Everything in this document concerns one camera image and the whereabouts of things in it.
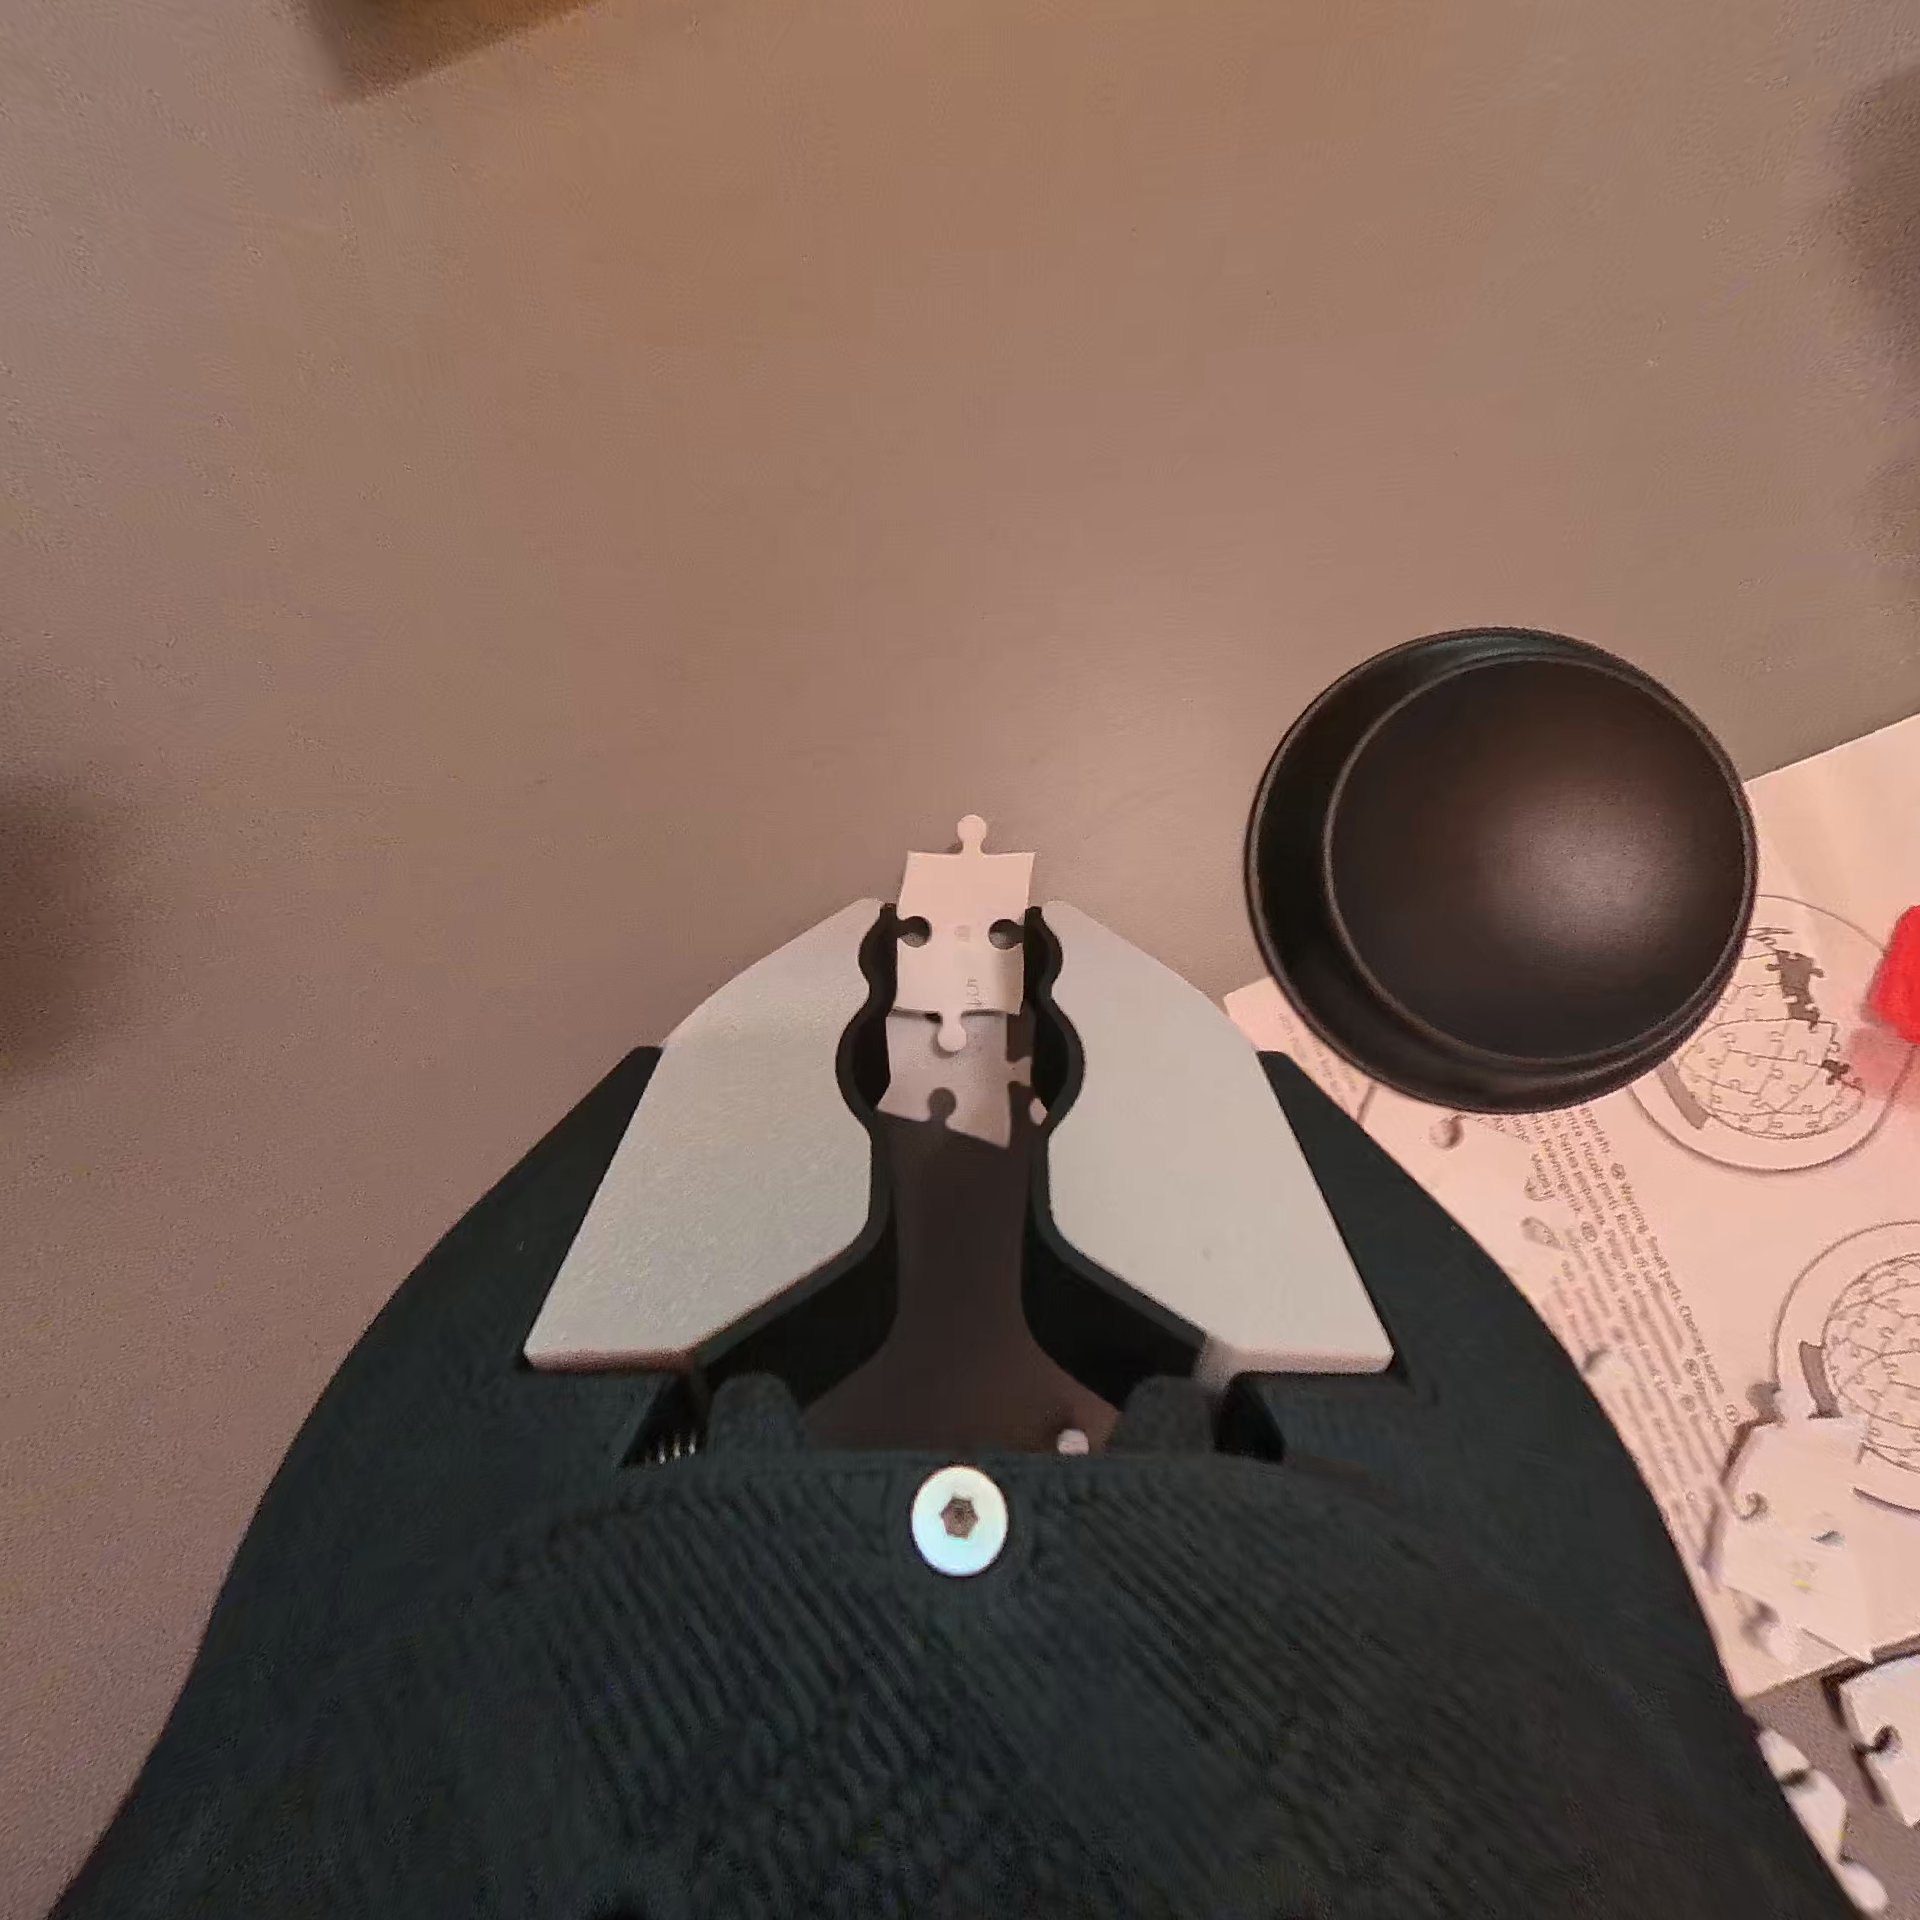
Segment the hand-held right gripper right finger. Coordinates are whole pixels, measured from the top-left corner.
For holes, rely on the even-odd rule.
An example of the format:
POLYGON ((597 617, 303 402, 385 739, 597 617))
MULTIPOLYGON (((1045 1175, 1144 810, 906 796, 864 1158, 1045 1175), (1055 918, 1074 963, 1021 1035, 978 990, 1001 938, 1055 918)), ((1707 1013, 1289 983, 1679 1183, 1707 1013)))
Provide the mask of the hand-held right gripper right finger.
POLYGON ((1164 1377, 1221 1401, 1242 1377, 1385 1373, 1385 1323, 1237 1023, 1063 900, 1026 915, 1024 996, 1040 1351, 1113 1409, 1164 1377))

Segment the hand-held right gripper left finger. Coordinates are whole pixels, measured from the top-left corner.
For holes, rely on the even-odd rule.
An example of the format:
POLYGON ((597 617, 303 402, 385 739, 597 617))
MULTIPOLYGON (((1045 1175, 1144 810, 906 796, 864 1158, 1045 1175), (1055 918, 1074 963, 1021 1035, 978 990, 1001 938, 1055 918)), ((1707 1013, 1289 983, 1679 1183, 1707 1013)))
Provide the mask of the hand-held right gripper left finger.
POLYGON ((545 1373, 644 1372, 708 1395, 775 1377, 802 1405, 897 1322, 875 1095, 893 913, 858 898, 737 974, 660 1044, 524 1340, 545 1373))

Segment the white puzzle piece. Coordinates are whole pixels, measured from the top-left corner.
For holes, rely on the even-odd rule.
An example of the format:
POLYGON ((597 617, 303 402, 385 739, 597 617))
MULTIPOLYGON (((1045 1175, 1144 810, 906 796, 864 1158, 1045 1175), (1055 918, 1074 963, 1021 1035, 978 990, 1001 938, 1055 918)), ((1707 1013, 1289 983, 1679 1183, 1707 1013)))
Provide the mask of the white puzzle piece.
POLYGON ((877 1110, 938 1121, 951 1135, 1005 1147, 1017 1123, 1045 1123, 1034 1091, 1034 1018, 968 1014, 965 1044, 943 1051, 930 1014, 892 1013, 884 1022, 889 1083, 877 1110))
POLYGON ((1035 867, 1032 852, 991 852, 976 814, 953 833, 951 852, 907 852, 897 898, 897 1013, 929 1019, 945 1059, 969 1044, 969 1018, 1021 1010, 1035 867))

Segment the black round ball stand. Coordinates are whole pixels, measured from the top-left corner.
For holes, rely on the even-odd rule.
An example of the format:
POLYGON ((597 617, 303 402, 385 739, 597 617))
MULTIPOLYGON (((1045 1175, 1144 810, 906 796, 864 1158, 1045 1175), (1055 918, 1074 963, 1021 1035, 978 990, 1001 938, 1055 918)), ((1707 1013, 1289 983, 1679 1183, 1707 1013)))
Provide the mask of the black round ball stand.
POLYGON ((1288 1005, 1433 1106, 1552 1113, 1667 1066, 1737 970, 1760 836, 1665 683, 1467 628, 1324 687, 1259 778, 1245 910, 1288 1005))

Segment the pile of white puzzle pieces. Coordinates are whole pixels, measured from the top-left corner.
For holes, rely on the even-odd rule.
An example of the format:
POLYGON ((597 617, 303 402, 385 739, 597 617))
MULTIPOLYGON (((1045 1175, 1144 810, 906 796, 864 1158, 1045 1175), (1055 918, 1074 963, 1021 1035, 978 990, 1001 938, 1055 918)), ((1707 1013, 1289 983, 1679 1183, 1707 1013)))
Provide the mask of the pile of white puzzle pieces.
POLYGON ((1763 1753, 1863 1916, 1916 1913, 1916 1867, 1898 1892, 1849 1830, 1863 1810, 1868 1838, 1916 1838, 1917 1815, 1916 1510, 1876 1497, 1874 1477, 1859 1419, 1754 1423, 1701 1555, 1736 1697, 1794 1692, 1829 1716, 1839 1764, 1809 1763, 1786 1734, 1763 1734, 1763 1753))

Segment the printed instruction sheet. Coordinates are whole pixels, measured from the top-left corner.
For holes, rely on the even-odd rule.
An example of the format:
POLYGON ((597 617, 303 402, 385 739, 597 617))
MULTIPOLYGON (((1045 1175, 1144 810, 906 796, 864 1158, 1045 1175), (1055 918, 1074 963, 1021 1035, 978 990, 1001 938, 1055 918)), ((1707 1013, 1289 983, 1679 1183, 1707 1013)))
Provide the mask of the printed instruction sheet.
POLYGON ((1889 954, 1916 963, 1917 723, 1746 796, 1760 894, 1732 981, 1633 1089, 1469 1115, 1341 1063, 1267 978, 1223 1009, 1440 1201, 1589 1373, 1754 1697, 1847 1653, 1717 1579, 1725 1477, 1755 1423, 1859 1426, 1834 1532, 1861 1653, 1916 1641, 1917 1066, 1869 1002, 1889 954))

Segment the red object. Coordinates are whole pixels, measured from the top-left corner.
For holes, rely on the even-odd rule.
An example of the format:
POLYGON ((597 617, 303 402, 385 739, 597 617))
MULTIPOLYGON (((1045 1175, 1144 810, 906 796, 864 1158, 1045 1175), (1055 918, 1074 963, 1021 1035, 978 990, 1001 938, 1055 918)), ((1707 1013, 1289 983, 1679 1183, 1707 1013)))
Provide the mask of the red object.
POLYGON ((1884 948, 1861 998, 1861 1023, 1917 1049, 1917 903, 1889 925, 1884 948))

